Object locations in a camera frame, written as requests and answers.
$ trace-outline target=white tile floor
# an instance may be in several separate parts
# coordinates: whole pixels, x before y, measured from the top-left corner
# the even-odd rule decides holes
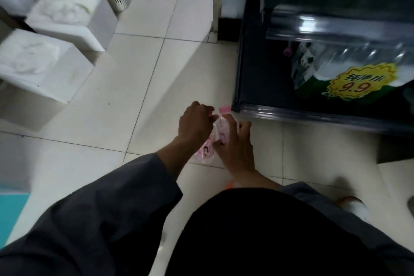
[[[9,241],[56,200],[166,145],[193,100],[231,104],[237,46],[217,44],[211,21],[212,0],[132,0],[108,51],[86,53],[96,66],[69,105],[11,86],[0,91],[1,181],[31,190]],[[373,225],[414,250],[406,207],[414,161],[378,166],[376,135],[253,119],[251,141],[261,173],[283,185],[308,182],[332,199],[358,196]],[[152,275],[163,274],[191,213],[231,180],[222,167],[219,159],[185,166],[184,197],[166,220]]]

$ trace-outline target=yellow starburst sign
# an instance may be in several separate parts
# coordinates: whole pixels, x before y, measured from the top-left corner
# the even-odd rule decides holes
[[[330,81],[328,93],[341,98],[361,98],[397,78],[394,63],[351,67]]]

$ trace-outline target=black baseboard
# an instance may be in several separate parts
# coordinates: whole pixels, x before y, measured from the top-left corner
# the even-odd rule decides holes
[[[242,19],[219,18],[217,40],[238,42]]]

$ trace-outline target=white foam box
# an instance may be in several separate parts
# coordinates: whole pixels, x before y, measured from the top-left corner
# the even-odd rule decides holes
[[[104,52],[118,19],[107,0],[39,0],[25,22],[39,34]]]
[[[0,44],[0,78],[24,90],[69,103],[94,65],[72,43],[14,30]]]

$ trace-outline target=dark clothing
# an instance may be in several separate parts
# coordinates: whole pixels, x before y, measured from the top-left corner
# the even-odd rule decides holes
[[[385,243],[367,245],[314,208],[318,193],[304,184],[295,191],[295,185],[284,189],[288,194],[234,189],[210,199],[184,228],[167,274],[259,275],[279,268],[289,274],[413,274],[410,251],[378,230],[372,236],[382,234]],[[313,198],[303,203],[295,196],[299,189]],[[137,158],[52,205],[0,251],[0,273],[147,275],[165,218],[181,196],[156,154]]]

